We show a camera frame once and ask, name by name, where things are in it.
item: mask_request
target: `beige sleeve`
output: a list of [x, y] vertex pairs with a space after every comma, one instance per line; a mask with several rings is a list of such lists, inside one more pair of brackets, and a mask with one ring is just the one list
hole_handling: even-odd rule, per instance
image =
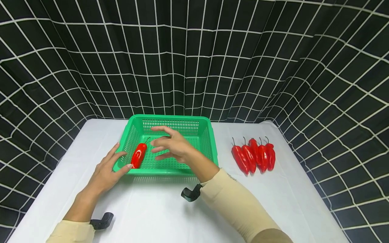
[[223, 169], [201, 185], [203, 200], [218, 211], [247, 243], [292, 243], [254, 195]]
[[92, 243], [95, 230], [89, 222], [62, 220], [46, 243]]

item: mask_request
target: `green plastic basket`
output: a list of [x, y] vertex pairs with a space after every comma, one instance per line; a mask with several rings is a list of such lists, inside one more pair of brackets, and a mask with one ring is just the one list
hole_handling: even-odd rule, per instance
[[113, 171], [118, 171], [125, 164], [131, 162], [132, 154], [139, 143], [147, 141], [147, 151], [144, 160], [139, 169], [131, 169], [128, 174], [133, 175], [191, 175], [193, 172], [186, 164], [180, 164], [174, 158], [168, 158], [161, 161], [156, 161], [155, 157], [166, 153], [151, 153], [153, 146], [150, 142], [156, 138], [167, 135], [162, 131], [151, 131], [154, 126], [168, 126], [179, 131], [188, 141], [203, 153], [207, 158], [213, 161], [216, 165], [217, 151], [214, 132], [211, 127], [211, 122], [206, 117], [199, 116], [180, 116], [180, 115], [133, 115], [123, 132], [120, 139], [120, 147], [118, 152], [126, 151], [128, 154], [121, 157], [114, 165]]

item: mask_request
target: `table surface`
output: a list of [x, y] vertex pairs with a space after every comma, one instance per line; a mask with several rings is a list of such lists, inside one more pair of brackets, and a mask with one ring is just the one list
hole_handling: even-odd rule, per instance
[[[63, 218], [76, 194], [87, 184], [95, 165], [119, 141], [126, 120], [92, 119], [85, 123], [43, 187], [9, 243], [42, 243]], [[212, 123], [219, 166], [247, 187], [294, 243], [348, 242], [278, 128], [260, 124]], [[245, 176], [231, 155], [231, 137], [267, 136], [274, 144], [273, 171]], [[198, 199], [180, 194], [194, 188], [193, 177], [124, 176], [99, 201], [93, 218], [115, 216], [98, 231], [96, 242], [244, 242], [217, 212]]]

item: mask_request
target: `black plastic clip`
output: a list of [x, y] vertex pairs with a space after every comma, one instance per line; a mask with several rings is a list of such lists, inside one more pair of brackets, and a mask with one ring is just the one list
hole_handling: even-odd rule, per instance
[[90, 224], [95, 230], [106, 229], [111, 224], [114, 214], [106, 212], [101, 219], [91, 219]]
[[193, 202], [200, 196], [200, 188], [202, 187], [203, 187], [202, 185], [197, 184], [193, 189], [193, 191], [185, 187], [181, 192], [181, 196], [185, 198], [185, 200], [187, 200], [188, 202]]

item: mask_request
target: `black fabric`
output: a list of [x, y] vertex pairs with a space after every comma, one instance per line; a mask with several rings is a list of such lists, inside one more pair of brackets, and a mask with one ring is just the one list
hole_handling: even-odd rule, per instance
[[0, 1], [0, 242], [88, 119], [139, 113], [273, 121], [348, 239], [386, 241], [388, 5]]

